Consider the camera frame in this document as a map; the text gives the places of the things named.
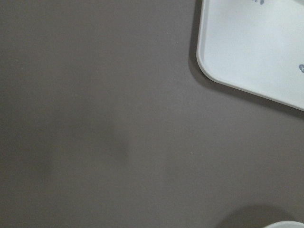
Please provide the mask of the white rabbit tray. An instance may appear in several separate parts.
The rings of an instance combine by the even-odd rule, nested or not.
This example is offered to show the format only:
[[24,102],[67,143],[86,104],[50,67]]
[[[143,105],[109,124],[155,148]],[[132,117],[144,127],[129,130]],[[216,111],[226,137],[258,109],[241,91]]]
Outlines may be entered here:
[[303,110],[303,1],[203,1],[196,58],[214,82]]

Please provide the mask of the grey white plate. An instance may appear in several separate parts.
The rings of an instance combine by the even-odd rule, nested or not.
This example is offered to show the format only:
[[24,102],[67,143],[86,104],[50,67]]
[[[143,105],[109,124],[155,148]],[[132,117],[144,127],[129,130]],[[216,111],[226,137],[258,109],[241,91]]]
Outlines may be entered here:
[[304,228],[304,223],[297,221],[280,221],[267,225],[264,228]]

